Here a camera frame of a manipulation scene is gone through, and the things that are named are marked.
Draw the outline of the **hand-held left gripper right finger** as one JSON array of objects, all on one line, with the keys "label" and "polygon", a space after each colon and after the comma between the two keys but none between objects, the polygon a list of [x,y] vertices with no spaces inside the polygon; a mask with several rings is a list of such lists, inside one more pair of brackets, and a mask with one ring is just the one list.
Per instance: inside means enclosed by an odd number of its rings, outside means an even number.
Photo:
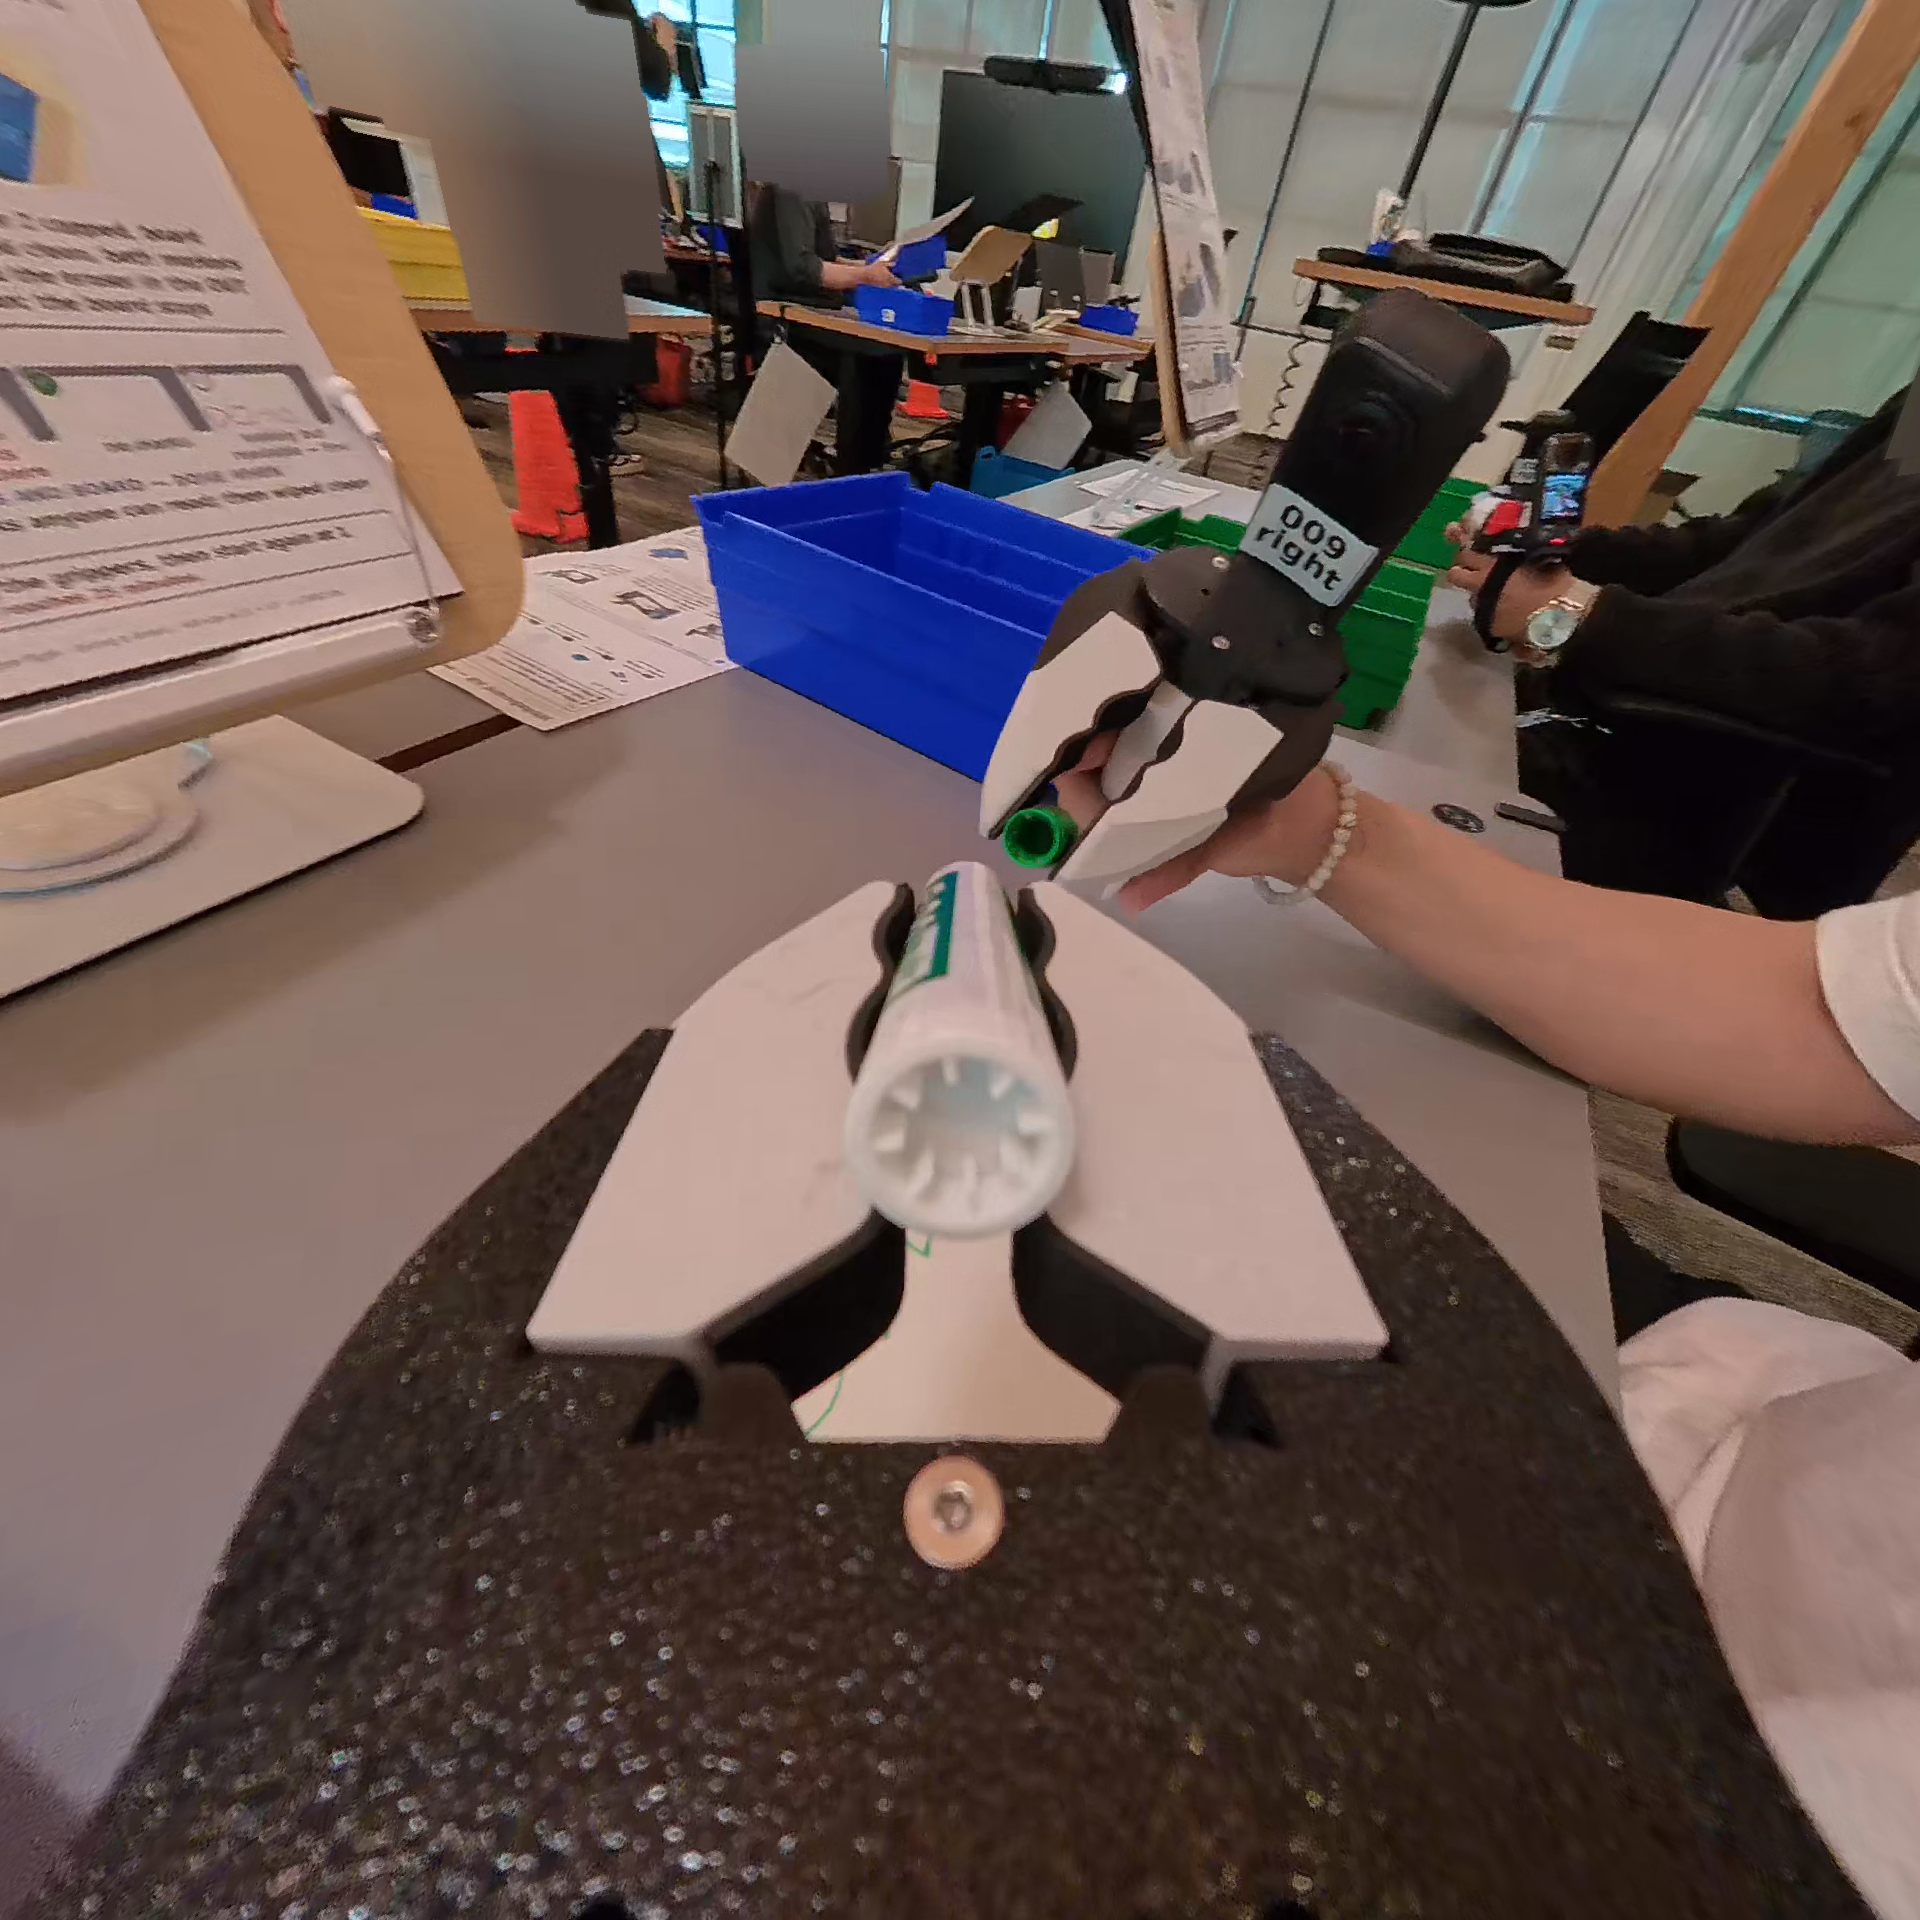
[{"label": "hand-held left gripper right finger", "polygon": [[1055,882],[1048,993],[1073,1029],[1078,1149],[1020,1233],[1020,1309],[1060,1358],[1377,1358],[1388,1328],[1248,1026]]}]

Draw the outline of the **wooden post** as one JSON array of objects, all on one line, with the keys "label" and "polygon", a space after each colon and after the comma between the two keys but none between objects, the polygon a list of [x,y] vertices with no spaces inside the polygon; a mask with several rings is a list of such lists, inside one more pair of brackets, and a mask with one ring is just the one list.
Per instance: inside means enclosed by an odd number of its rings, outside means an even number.
[{"label": "wooden post", "polygon": [[1916,61],[1919,5],[1863,2],[1687,310],[1684,323],[1705,331],[1703,344],[1601,463],[1594,520],[1633,521]]}]

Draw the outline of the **green dry-erase marker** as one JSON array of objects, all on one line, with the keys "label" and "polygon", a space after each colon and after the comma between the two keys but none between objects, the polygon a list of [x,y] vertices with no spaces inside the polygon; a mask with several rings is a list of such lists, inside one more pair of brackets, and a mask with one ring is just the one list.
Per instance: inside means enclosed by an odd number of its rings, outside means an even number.
[{"label": "green dry-erase marker", "polygon": [[1015,907],[976,863],[929,878],[854,1080],[844,1149],[870,1206],[936,1242],[1020,1233],[1067,1185],[1067,1071]]}]

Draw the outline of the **person's right forearm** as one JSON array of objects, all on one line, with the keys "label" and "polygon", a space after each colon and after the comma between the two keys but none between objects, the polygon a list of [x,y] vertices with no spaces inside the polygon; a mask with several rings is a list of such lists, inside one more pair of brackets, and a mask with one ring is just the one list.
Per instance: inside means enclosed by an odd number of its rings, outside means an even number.
[{"label": "person's right forearm", "polygon": [[1594,1088],[1746,1137],[1916,1144],[1841,1031],[1810,921],[1577,885],[1377,799],[1324,896]]}]

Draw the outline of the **orange traffic cone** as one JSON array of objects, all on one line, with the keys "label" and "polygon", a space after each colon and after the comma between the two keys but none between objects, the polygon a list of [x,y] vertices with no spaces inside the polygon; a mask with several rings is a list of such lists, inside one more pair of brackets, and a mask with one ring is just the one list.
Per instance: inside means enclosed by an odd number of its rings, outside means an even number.
[{"label": "orange traffic cone", "polygon": [[550,545],[588,545],[590,528],[576,457],[552,392],[511,393],[512,528]]}]

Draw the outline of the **printed instruction paper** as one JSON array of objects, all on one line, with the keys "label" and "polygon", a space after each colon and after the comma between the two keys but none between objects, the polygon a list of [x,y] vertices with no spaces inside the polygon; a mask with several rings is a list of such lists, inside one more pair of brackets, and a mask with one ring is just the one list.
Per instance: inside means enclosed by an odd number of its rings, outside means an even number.
[{"label": "printed instruction paper", "polygon": [[561,731],[732,670],[705,533],[531,559],[522,613],[434,677],[536,731]]}]

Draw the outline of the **blue storage bin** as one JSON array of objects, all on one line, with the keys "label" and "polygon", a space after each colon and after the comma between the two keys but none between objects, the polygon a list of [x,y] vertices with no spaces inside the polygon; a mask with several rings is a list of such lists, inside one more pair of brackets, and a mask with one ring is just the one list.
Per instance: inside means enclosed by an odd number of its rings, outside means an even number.
[{"label": "blue storage bin", "polygon": [[972,779],[1067,595],[1148,557],[904,472],[694,506],[735,665]]}]

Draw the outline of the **green storage bin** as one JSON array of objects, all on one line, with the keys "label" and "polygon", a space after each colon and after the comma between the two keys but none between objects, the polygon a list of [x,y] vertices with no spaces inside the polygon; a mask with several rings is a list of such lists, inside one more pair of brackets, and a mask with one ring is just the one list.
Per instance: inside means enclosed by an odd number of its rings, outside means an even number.
[{"label": "green storage bin", "polygon": [[[1398,709],[1427,633],[1433,590],[1454,559],[1448,526],[1468,515],[1481,495],[1481,482],[1450,478],[1403,542],[1380,562],[1355,609],[1343,618],[1339,633],[1348,661],[1348,677],[1339,690],[1343,727],[1374,730]],[[1172,504],[1159,513],[1131,507],[1127,520],[1100,518],[1095,526],[1158,551],[1200,545],[1232,554],[1243,537],[1240,520],[1191,520]]]}]

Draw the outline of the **person's right hand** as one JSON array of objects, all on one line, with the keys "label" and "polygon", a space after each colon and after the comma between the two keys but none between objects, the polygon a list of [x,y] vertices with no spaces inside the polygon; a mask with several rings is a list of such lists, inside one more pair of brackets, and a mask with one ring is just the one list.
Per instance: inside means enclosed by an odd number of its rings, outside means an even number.
[{"label": "person's right hand", "polygon": [[1252,881],[1266,896],[1281,901],[1312,899],[1351,850],[1358,827],[1358,786],[1329,760],[1283,800],[1235,811],[1199,848],[1127,881],[1118,893],[1118,904],[1140,912],[1210,874]]}]

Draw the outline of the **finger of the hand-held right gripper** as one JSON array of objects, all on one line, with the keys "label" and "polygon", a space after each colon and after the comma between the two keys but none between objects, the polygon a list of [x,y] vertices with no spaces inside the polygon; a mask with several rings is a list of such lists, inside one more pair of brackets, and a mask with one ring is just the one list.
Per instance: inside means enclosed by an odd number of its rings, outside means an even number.
[{"label": "finger of the hand-held right gripper", "polygon": [[1190,704],[1155,760],[1074,841],[1058,882],[1108,901],[1120,887],[1200,848],[1227,823],[1242,790],[1281,755],[1286,735],[1250,707]]},{"label": "finger of the hand-held right gripper", "polygon": [[1044,654],[1024,677],[980,779],[979,827],[991,840],[1081,761],[1108,709],[1150,696],[1164,677],[1155,642],[1120,613]]}]

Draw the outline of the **black computer monitor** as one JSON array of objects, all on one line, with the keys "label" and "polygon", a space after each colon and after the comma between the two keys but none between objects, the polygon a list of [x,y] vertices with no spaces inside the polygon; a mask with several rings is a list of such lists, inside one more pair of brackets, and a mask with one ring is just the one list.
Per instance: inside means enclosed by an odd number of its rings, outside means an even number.
[{"label": "black computer monitor", "polygon": [[1129,257],[1145,155],[1127,90],[1048,93],[976,72],[947,72],[936,152],[932,213],[968,202],[950,251],[980,227],[1033,231],[1058,221],[1058,241]]}]

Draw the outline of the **clipboard instruction sheet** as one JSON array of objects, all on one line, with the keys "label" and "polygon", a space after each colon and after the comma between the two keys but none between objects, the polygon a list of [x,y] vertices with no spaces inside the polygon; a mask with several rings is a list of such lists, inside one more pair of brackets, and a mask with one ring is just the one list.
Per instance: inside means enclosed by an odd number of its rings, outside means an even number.
[{"label": "clipboard instruction sheet", "polygon": [[2,696],[460,586],[137,5],[2,5]]}]

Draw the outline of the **white whiteboard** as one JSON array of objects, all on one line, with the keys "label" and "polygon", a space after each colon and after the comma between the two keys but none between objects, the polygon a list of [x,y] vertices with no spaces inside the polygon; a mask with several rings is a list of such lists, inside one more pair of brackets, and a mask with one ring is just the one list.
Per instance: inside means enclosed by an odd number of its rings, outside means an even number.
[{"label": "white whiteboard", "polygon": [[1095,1443],[1118,1402],[1024,1321],[1012,1242],[905,1238],[883,1338],[794,1403],[820,1446]]}]

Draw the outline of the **poster board on stand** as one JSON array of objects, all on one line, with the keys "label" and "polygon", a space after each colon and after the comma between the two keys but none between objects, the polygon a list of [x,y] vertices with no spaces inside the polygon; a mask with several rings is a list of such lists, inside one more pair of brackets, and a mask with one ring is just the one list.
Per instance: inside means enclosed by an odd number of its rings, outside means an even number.
[{"label": "poster board on stand", "polygon": [[1159,249],[1148,273],[1164,433],[1194,453],[1242,430],[1227,238],[1216,207],[1199,5],[1131,2],[1136,120]]}]

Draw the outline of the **yellow storage bin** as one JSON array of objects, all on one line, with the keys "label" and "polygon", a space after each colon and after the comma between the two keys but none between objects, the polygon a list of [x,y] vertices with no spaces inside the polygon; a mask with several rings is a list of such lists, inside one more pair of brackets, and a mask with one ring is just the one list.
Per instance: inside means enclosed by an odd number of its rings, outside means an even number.
[{"label": "yellow storage bin", "polygon": [[410,306],[471,306],[464,262],[450,229],[385,208],[360,208]]}]

